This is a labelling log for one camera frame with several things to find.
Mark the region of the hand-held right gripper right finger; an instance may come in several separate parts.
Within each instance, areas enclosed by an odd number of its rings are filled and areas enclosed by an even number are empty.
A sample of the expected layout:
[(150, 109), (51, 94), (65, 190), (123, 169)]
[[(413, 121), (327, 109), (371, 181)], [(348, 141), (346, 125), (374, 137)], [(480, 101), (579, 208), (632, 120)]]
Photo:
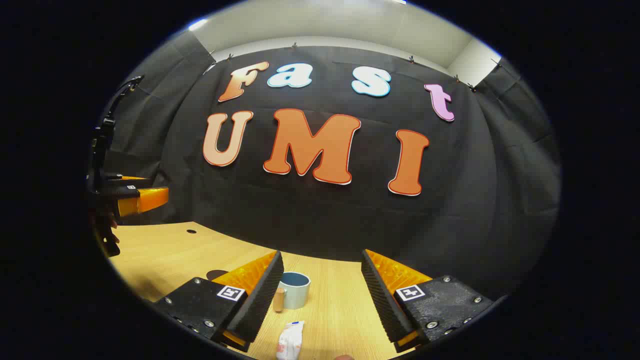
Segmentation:
[(361, 273), (398, 353), (443, 342), (496, 305), (455, 276), (427, 276), (370, 249), (362, 251)]

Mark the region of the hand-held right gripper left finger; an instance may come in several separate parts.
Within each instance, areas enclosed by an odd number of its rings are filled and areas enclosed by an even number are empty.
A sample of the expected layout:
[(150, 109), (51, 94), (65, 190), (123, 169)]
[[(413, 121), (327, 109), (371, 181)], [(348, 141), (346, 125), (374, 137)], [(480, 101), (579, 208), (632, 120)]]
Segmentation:
[(265, 321), (284, 264), (272, 251), (217, 278), (194, 277), (153, 301), (153, 308), (188, 330), (246, 353)]

